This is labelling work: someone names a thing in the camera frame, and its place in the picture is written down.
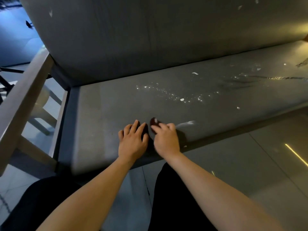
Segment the leg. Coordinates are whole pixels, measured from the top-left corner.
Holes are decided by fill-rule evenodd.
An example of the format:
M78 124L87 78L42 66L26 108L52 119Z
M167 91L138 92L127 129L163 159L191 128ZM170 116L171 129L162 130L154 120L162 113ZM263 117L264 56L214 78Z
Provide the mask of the leg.
M167 163L164 164L156 180L148 230L162 228L217 230L198 206L181 178Z
M50 113L48 113L45 109L41 109L40 112L36 115L37 118L43 119L45 122L47 122L49 125L51 125L53 128L56 128L57 120L53 116L51 116Z
M62 104L62 101L59 99L59 97L56 96L55 93L53 93L51 90L49 90L49 96L54 99L59 105Z
M60 203L79 188L71 180L57 176L33 183L1 225L1 230L35 231Z
M50 132L44 126L42 126L37 120L35 120L34 118L29 118L28 122L30 124L32 124L35 128L37 128L39 131L44 133L45 135L50 134Z

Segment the chair leg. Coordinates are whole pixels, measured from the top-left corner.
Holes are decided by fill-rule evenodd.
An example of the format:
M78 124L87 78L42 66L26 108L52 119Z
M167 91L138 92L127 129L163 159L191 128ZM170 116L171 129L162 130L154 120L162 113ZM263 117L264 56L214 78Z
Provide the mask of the chair leg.
M39 131L44 133L45 135L49 135L50 134L50 132L44 126L42 126L42 124L40 124L37 120L35 120L34 118L30 118L28 120L28 122L30 124L32 124L35 128L37 128Z
M51 90L49 90L49 96L54 99L59 105L62 104L62 101L56 96L55 93L53 93Z
M50 113L48 113L45 109L41 109L40 112L35 116L36 118L41 118L53 128L56 128L57 120Z

